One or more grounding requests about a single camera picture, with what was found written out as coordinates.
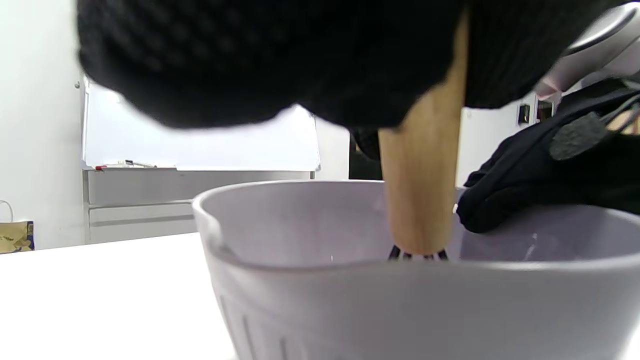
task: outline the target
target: black glove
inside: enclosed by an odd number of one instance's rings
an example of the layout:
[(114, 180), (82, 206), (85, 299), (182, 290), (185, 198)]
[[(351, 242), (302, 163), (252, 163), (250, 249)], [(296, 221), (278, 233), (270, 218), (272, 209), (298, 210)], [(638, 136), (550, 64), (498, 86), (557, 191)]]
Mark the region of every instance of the black glove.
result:
[(604, 122), (629, 108), (640, 114), (640, 90), (615, 80), (593, 87), (606, 91), (569, 95), (551, 119), (504, 140), (471, 173), (457, 210), (467, 230), (491, 231), (537, 205), (640, 211), (640, 168), (632, 165), (640, 158), (640, 138), (608, 131)]
[[(78, 0), (79, 59), (172, 127), (259, 122), (295, 102), (343, 126), (394, 127), (443, 80), (467, 2)], [(471, 1), (466, 105), (523, 97), (626, 2)]]

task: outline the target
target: white tabletop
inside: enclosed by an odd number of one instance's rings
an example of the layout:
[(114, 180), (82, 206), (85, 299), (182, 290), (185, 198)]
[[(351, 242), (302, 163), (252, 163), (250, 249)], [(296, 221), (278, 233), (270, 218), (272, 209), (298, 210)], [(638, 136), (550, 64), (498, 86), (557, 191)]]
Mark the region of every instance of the white tabletop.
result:
[(237, 360), (198, 235), (0, 255), (0, 359), (54, 358)]

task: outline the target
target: whisk wire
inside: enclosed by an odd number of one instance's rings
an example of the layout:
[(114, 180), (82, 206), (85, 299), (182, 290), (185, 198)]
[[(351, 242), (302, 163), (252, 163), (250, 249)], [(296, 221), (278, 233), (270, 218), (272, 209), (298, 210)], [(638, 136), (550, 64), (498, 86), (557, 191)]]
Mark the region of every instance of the whisk wire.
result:
[[(400, 250), (399, 247), (395, 246), (391, 249), (391, 253), (389, 253), (389, 260), (397, 260), (400, 258), (400, 255), (402, 255), (403, 259), (411, 259), (413, 258), (413, 254), (410, 254), (408, 252), (403, 252), (402, 250)], [(440, 252), (438, 252), (438, 254), (436, 255), (438, 256), (438, 259), (440, 261), (447, 261), (449, 260), (449, 256), (447, 255), (447, 251), (446, 250), (442, 250)], [(425, 260), (434, 260), (435, 257), (434, 255), (425, 255), (423, 256), (423, 258)]]

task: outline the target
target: bowl rim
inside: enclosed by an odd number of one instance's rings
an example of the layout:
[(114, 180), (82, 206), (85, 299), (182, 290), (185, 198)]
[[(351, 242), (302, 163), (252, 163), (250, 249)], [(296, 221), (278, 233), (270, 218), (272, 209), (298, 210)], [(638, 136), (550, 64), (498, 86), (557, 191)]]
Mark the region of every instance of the bowl rim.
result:
[[(384, 181), (377, 180), (351, 180), (351, 179), (336, 179), (336, 180), (318, 180), (318, 179), (284, 179), (284, 180), (270, 180), (270, 181), (256, 181), (250, 183), (240, 183), (221, 186), (219, 188), (213, 188), (198, 194), (192, 201), (191, 207), (196, 213), (196, 217), (202, 216), (206, 218), (208, 222), (212, 222), (215, 226), (220, 228), (218, 220), (206, 212), (204, 209), (204, 202), (223, 192), (229, 192), (238, 190), (241, 188), (253, 187), (253, 186), (265, 186), (273, 184), (291, 184), (291, 183), (364, 183), (364, 184), (382, 184)], [(581, 207), (593, 207), (589, 205), (578, 205)], [(640, 218), (637, 215), (626, 213), (624, 211), (616, 209), (604, 210), (608, 213), (615, 214), (621, 218), (627, 218), (629, 220)], [(225, 251), (223, 248), (216, 246), (211, 241), (202, 236), (200, 229), (198, 229), (200, 239), (203, 243), (203, 248), (206, 252), (227, 265), (242, 270), (251, 270), (254, 272), (264, 272), (273, 274), (309, 274), (309, 273), (328, 273), (328, 272), (341, 272), (345, 269), (366, 269), (366, 268), (378, 268), (380, 266), (391, 265), (389, 261), (381, 259), (379, 261), (364, 261), (362, 263), (353, 264), (338, 264), (338, 265), (316, 265), (316, 266), (271, 266), (260, 265), (255, 263), (249, 263), (240, 260), (238, 257), (232, 255), (230, 252)], [(396, 261), (393, 266), (411, 266), (416, 262), (414, 261)], [(429, 261), (424, 264), (429, 266), (448, 266), (457, 269), (467, 270), (494, 270), (494, 271), (509, 271), (509, 272), (601, 272), (602, 270), (624, 270), (633, 266), (640, 265), (640, 251), (635, 254), (627, 254), (622, 256), (615, 256), (604, 259), (587, 259), (587, 260), (575, 260), (575, 261)]]

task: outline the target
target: paper bag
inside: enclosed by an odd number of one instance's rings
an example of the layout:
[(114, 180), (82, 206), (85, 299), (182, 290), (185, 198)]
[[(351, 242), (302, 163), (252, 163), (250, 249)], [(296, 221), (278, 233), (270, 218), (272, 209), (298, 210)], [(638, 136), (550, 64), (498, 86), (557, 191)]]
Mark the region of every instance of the paper bag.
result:
[(34, 250), (33, 221), (14, 222), (11, 205), (3, 200), (0, 204), (7, 205), (11, 214), (9, 222), (0, 222), (0, 254)]

